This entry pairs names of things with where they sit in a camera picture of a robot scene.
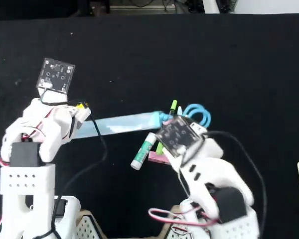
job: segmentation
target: black fabric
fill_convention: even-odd
[[[112,16],[0,22],[0,146],[4,130],[37,97],[44,57],[76,65],[69,99],[84,98],[95,117],[201,103],[210,129],[245,145],[266,181],[266,239],[299,238],[299,15]],[[150,207],[185,199],[168,165],[130,163],[147,131],[106,136],[109,157],[68,190],[110,237],[157,235]],[[236,145],[217,141],[262,211],[259,181]],[[99,160],[97,138],[74,140],[55,158],[56,193]]]

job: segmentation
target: scissors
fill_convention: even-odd
[[[193,118],[193,115],[198,114],[198,113],[203,115],[203,119],[201,120],[201,122],[199,122],[199,124],[205,128],[208,128],[210,125],[210,121],[211,121],[211,115],[210,115],[210,112],[208,112],[200,104],[190,104],[189,106],[186,107],[182,116],[188,117],[188,118]]]

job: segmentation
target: hole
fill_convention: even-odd
[[[33,205],[33,195],[26,195],[25,196],[25,204],[28,208]]]
[[[192,164],[191,167],[189,168],[189,172],[191,173],[192,171],[194,171],[195,168],[196,168],[196,164]]]
[[[194,181],[197,181],[200,177],[200,173],[196,173],[195,177],[194,177]]]

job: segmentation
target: black cable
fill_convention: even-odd
[[[154,0],[149,0],[149,2],[148,3],[145,3],[144,5],[137,5],[135,2],[133,2],[133,0],[129,0],[130,1],[130,3],[132,4],[132,5],[134,5],[134,6],[137,6],[137,7],[145,7],[145,6],[147,6],[147,5],[150,5]]]
[[[47,103],[47,102],[43,102],[42,98],[43,98],[43,95],[44,93],[41,95],[41,102],[44,104],[44,105],[48,105],[48,106],[59,106],[59,105],[69,105],[68,103],[69,102],[59,102],[59,103]],[[77,104],[83,104],[85,108],[88,107],[87,103],[85,103],[84,101],[79,101],[79,102],[76,102],[75,105]],[[55,236],[57,237],[57,239],[61,239],[59,233],[56,231],[55,229],[55,219],[56,219],[56,209],[61,201],[61,197],[62,195],[65,193],[65,191],[71,186],[71,184],[73,182],[75,182],[80,176],[82,176],[83,174],[85,174],[86,172],[90,171],[91,169],[97,167],[100,163],[102,163],[103,161],[105,161],[105,159],[107,158],[108,156],[108,147],[106,145],[106,142],[103,138],[103,136],[101,135],[101,132],[93,118],[93,115],[92,115],[92,112],[90,113],[90,116],[89,116],[90,120],[93,122],[93,125],[95,127],[95,130],[96,132],[98,133],[98,136],[101,140],[101,143],[104,147],[104,153],[103,153],[103,156],[102,156],[102,159],[100,161],[97,161],[93,164],[90,164],[89,166],[87,166],[86,168],[82,169],[81,171],[79,171],[78,173],[76,173],[68,182],[67,184],[63,187],[63,190],[61,191],[61,193],[59,194],[57,200],[56,200],[56,203],[54,204],[54,208],[53,208],[53,213],[52,213],[52,220],[51,220],[51,230],[46,232],[45,234],[43,235],[40,235],[40,236],[37,236],[37,237],[34,237],[34,239],[43,239],[47,236],[49,236],[51,233],[54,233]]]
[[[161,0],[161,4],[164,6],[164,11],[167,11],[167,6],[170,4],[171,0],[168,0],[167,4],[164,4],[165,0]]]
[[[263,194],[263,215],[262,215],[262,220],[261,220],[261,223],[260,223],[260,233],[259,233],[259,238],[261,239],[263,234],[264,234],[266,216],[267,216],[267,192],[266,192],[266,185],[265,185],[264,178],[262,177],[262,175],[261,175],[260,171],[258,170],[257,166],[255,165],[255,163],[253,162],[253,160],[251,159],[251,157],[249,156],[249,154],[245,150],[243,144],[235,136],[233,136],[231,133],[228,133],[228,132],[225,132],[225,131],[209,131],[207,133],[204,133],[204,135],[207,135],[207,136],[222,135],[222,136],[225,136],[227,138],[232,139],[240,147],[240,149],[242,150],[242,152],[245,154],[246,158],[248,159],[249,163],[254,168],[254,170],[255,170],[255,172],[256,172],[259,180],[260,180],[261,187],[262,187],[262,194]]]

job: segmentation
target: white perforated base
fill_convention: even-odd
[[[97,229],[88,216],[83,216],[79,225],[76,227],[76,239],[100,239]]]
[[[166,239],[193,239],[191,232],[184,225],[173,224]]]

